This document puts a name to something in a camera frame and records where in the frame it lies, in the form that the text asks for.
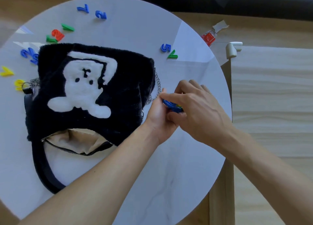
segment white corner protector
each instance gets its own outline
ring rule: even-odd
[[[242,42],[229,42],[226,45],[226,58],[230,59],[237,56],[237,51],[242,50]]]

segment red object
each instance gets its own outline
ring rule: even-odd
[[[211,33],[202,35],[201,37],[208,46],[212,45],[212,43],[215,41],[215,37]]]
[[[51,35],[54,36],[56,38],[57,41],[60,41],[63,39],[64,35],[57,29],[54,29],[51,32]]]

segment red number 2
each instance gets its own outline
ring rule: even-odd
[[[56,38],[57,41],[60,41],[63,39],[64,35],[57,29],[54,29],[51,32],[51,35],[54,36]]]

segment person's left hand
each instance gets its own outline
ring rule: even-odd
[[[159,140],[159,144],[164,143],[177,129],[178,125],[174,122],[166,119],[166,114],[170,111],[163,104],[162,99],[157,97],[150,107],[146,121],[144,124],[147,127],[152,128],[153,135]]]

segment person's right hand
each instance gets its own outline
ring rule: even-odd
[[[232,121],[209,89],[194,80],[182,80],[175,93],[161,93],[160,97],[184,109],[184,112],[179,114],[167,113],[168,120],[179,125],[195,140],[215,149],[228,138],[234,128]]]

